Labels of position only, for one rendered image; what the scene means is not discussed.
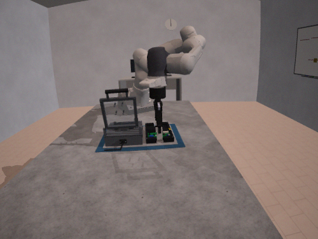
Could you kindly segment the green circuit board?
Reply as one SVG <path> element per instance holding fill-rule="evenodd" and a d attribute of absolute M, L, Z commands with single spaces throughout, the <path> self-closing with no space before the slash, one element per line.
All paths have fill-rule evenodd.
<path fill-rule="evenodd" d="M 170 136 L 169 131 L 163 131 L 163 136 Z M 156 132 L 148 133 L 148 137 L 156 137 Z M 157 137 L 156 137 L 157 138 Z"/>

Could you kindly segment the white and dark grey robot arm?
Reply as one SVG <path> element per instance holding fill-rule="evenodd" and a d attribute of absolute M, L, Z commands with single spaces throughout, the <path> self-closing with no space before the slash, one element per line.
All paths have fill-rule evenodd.
<path fill-rule="evenodd" d="M 164 47 L 154 47 L 148 51 L 139 48 L 133 53 L 135 80 L 128 96 L 136 96 L 137 106 L 151 102 L 149 88 L 167 86 L 167 73 L 187 75 L 194 69 L 206 40 L 197 35 L 192 26 L 183 27 L 180 35 L 182 39 L 173 39 L 160 45 Z"/>

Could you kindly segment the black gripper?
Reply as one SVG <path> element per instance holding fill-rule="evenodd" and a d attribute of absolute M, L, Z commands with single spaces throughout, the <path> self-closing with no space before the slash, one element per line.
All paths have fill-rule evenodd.
<path fill-rule="evenodd" d="M 161 99 L 166 97 L 166 87 L 163 88 L 150 88 L 149 89 L 149 97 L 154 100 L 154 108 L 155 108 L 155 127 L 156 127 L 156 136 L 157 140 L 163 140 L 162 133 L 162 106 L 163 103 Z"/>

